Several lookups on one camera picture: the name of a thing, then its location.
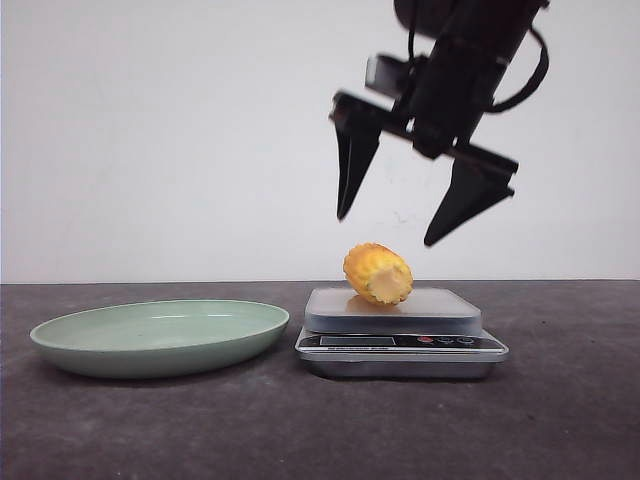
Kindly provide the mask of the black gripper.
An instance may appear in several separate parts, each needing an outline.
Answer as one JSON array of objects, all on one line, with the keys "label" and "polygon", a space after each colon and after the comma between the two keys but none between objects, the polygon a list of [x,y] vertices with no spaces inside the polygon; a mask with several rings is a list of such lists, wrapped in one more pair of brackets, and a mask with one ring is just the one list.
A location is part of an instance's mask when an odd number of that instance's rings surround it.
[{"label": "black gripper", "polygon": [[516,162],[471,144],[470,138],[483,115],[498,111],[494,93],[517,48],[512,38],[444,34],[429,55],[403,60],[411,64],[409,83],[399,98],[391,98],[391,109],[337,92],[330,118],[338,144],[338,220],[349,213],[384,132],[410,141],[427,158],[456,159],[426,231],[426,246],[512,196],[508,183]]}]

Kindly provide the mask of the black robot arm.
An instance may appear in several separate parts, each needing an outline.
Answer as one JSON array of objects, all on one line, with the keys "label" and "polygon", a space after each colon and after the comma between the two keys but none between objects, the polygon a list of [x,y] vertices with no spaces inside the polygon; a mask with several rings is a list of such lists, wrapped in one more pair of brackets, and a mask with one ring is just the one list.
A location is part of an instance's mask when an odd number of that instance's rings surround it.
[{"label": "black robot arm", "polygon": [[[549,52],[534,28],[545,1],[397,1],[398,21],[413,41],[434,39],[430,54],[408,51],[407,60],[369,58],[367,88],[394,101],[386,110],[345,91],[333,97],[339,158],[337,217],[348,214],[387,132],[409,141],[423,156],[453,158],[449,188],[431,220],[424,243],[432,246],[454,229],[513,196],[514,160],[478,147],[471,137],[486,114],[509,110],[530,97],[549,68]],[[526,84],[497,102],[495,91],[525,35],[540,46]]]}]

